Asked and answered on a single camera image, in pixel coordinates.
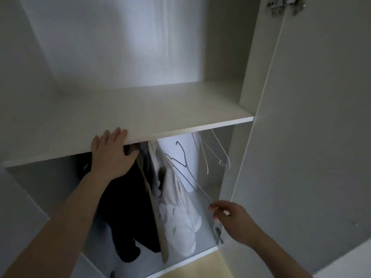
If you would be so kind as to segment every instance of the hand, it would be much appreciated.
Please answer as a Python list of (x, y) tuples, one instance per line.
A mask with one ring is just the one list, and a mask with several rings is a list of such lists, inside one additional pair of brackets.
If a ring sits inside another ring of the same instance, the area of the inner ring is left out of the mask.
[(213, 219), (218, 219), (227, 233), (237, 242), (254, 248), (265, 236), (265, 233), (253, 221), (243, 206), (229, 201), (216, 201), (208, 209), (214, 210)]
[(139, 151), (135, 150), (126, 156), (123, 152), (123, 142), (128, 131), (119, 127), (112, 133), (105, 131), (101, 137), (95, 136), (91, 143), (93, 153), (91, 174), (108, 183), (128, 172), (137, 158)]

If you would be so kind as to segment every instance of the left arm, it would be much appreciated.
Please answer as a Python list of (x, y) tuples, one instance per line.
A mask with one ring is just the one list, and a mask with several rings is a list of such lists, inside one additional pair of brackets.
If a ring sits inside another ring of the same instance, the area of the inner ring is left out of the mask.
[(89, 232), (100, 197), (111, 180), (127, 173), (138, 151), (125, 156), (127, 131), (117, 128), (95, 136), (92, 170), (12, 263), (3, 278), (70, 277)]

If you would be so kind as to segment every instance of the wooden floor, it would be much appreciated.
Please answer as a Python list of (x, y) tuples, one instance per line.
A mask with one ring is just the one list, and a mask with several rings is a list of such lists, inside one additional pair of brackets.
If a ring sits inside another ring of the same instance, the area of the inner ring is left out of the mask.
[(233, 278), (228, 266), (226, 265), (219, 251), (212, 252), (205, 257), (199, 258), (179, 267), (161, 278)]

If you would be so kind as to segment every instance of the wardrobe door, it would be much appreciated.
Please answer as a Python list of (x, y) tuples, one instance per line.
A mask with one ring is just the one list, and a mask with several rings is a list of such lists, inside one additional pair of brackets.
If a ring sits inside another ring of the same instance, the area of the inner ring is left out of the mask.
[[(286, 8), (232, 193), (311, 274), (371, 236), (370, 6)], [(221, 237), (234, 277), (271, 277), (251, 249)]]

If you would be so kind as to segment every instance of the white garment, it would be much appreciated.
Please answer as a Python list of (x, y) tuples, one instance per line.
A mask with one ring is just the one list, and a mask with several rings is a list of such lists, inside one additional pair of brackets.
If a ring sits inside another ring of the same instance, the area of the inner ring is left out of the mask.
[(200, 229), (201, 216), (158, 142), (149, 141), (148, 147), (157, 177), (152, 193), (159, 201), (166, 239), (188, 257), (196, 249), (195, 232)]

